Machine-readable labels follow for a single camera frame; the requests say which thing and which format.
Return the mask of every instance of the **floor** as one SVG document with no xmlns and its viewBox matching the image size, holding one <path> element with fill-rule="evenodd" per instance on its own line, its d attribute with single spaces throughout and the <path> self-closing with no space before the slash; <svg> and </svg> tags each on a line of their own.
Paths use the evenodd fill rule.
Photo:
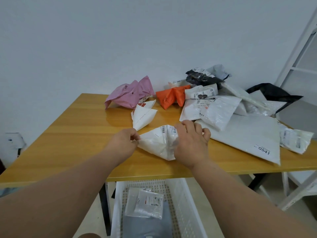
<svg viewBox="0 0 317 238">
<path fill-rule="evenodd" d="M 234 178 L 244 184 L 249 184 L 251 181 L 249 175 L 234 176 Z M 206 196 L 204 195 L 204 192 L 197 184 L 196 180 L 194 178 L 187 178 L 186 181 L 208 237 L 224 237 L 218 225 L 216 217 L 212 211 L 212 208 Z M 280 201 L 283 200 L 284 194 L 280 173 L 272 174 L 271 176 L 269 176 L 269 178 L 264 183 L 264 187 L 270 195 L 273 203 L 278 204 Z M 290 187 L 292 190 L 296 188 L 296 185 L 290 181 Z M 115 183 L 108 183 L 109 196 L 112 195 L 114 189 Z M 109 199 L 111 215 L 113 215 L 114 199 Z M 317 231 L 317 196 L 304 197 L 302 200 L 299 200 L 293 206 L 291 206 L 286 211 L 286 213 L 294 216 L 296 219 L 300 220 L 304 224 L 312 227 Z M 77 238 L 84 233 L 96 233 L 102 238 L 106 237 L 99 196 L 96 197 L 96 200 L 92 204 L 85 219 L 78 228 L 78 231 L 74 235 L 74 238 Z"/>
</svg>

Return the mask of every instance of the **orange plastic bag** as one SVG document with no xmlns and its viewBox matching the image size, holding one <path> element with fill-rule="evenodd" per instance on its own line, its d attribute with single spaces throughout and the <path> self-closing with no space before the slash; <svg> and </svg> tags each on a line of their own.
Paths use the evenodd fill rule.
<svg viewBox="0 0 317 238">
<path fill-rule="evenodd" d="M 163 91 L 156 92 L 156 96 L 159 99 L 161 106 L 166 110 L 170 107 L 175 101 L 178 105 L 182 107 L 185 102 L 185 89 L 190 89 L 190 85 L 170 88 Z"/>
</svg>

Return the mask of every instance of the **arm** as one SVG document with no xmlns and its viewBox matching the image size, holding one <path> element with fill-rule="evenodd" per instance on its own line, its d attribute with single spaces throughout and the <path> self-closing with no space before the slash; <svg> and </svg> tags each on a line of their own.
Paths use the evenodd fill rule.
<svg viewBox="0 0 317 238">
<path fill-rule="evenodd" d="M 108 175 L 136 149 L 130 140 L 139 139 L 124 129 L 89 160 L 1 198 L 0 237 L 73 237 Z"/>
<path fill-rule="evenodd" d="M 175 158 L 191 170 L 225 237 L 313 237 L 313 230 L 238 183 L 209 159 L 208 129 L 188 120 L 182 123 L 175 125 L 179 136 Z"/>
</svg>

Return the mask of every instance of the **printed number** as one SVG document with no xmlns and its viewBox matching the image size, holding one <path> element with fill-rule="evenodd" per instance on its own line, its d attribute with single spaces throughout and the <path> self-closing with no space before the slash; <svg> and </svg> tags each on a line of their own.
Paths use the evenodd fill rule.
<svg viewBox="0 0 317 238">
<path fill-rule="evenodd" d="M 263 152 L 265 152 L 266 154 L 270 154 L 270 152 L 269 151 L 267 151 L 267 150 L 265 150 L 264 148 L 261 148 L 261 147 L 259 147 L 259 150 L 261 150 L 261 151 L 263 151 Z"/>
</svg>

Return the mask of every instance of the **left hand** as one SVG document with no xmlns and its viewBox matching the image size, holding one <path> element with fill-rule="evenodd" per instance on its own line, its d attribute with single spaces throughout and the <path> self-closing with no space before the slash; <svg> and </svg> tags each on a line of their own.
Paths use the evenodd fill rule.
<svg viewBox="0 0 317 238">
<path fill-rule="evenodd" d="M 140 139 L 134 128 L 123 129 L 112 136 L 103 152 L 106 156 L 113 156 L 119 165 L 133 154 Z"/>
</svg>

